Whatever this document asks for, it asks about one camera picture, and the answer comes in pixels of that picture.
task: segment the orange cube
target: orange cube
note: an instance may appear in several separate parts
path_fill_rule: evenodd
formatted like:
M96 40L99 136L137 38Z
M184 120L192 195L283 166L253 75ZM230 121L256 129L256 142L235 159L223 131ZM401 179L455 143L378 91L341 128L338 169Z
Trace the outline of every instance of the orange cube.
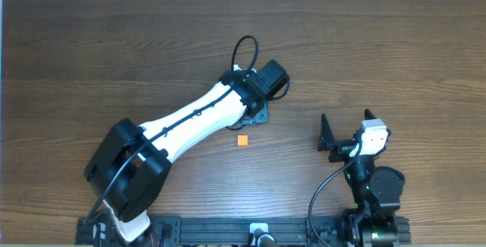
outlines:
M238 146L239 147L248 146L248 135L238 135Z

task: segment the wood grain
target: wood grain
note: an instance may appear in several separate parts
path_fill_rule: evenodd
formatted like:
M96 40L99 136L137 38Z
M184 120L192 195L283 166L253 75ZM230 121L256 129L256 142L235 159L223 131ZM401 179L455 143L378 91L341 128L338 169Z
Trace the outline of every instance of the wood grain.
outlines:
M486 242L485 0L5 0L1 243L73 243L96 197L82 171L110 126L206 93L237 39L292 79L270 123L218 131L172 167L151 213L304 217L337 169L320 114L349 138L364 108L393 131L415 243ZM244 45L239 64L252 47ZM316 214L352 206L343 178Z

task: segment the wooden table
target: wooden table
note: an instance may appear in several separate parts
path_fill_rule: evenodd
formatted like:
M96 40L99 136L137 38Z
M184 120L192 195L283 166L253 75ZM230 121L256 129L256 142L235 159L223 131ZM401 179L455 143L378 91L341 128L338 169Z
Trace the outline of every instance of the wooden table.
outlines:
M205 94L240 36L292 79L270 122L185 153L150 208L183 217L305 217L369 107L393 131L379 165L407 178L415 243L486 242L486 0L5 0L2 243L74 242L96 196L83 169L110 126ZM245 44L238 64L249 63ZM352 207L339 177L316 214Z

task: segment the wooden surface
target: wooden surface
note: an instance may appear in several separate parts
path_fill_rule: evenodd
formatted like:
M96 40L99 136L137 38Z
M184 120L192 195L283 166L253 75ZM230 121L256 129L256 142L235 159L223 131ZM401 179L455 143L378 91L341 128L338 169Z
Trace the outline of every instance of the wooden surface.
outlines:
M393 131L379 165L406 175L415 243L486 242L486 0L5 0L3 243L72 243L96 197L82 172L110 126L206 93L240 36L292 79L270 123L221 130L172 167L151 213L305 217L369 107ZM251 46L241 48L248 64ZM352 207L340 176L316 214Z

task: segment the orange square block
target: orange square block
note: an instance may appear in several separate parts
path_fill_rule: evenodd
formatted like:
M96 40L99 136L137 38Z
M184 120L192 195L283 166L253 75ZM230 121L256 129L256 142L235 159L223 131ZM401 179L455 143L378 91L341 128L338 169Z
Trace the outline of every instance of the orange square block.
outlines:
M248 135L238 135L238 146L239 147L248 146Z

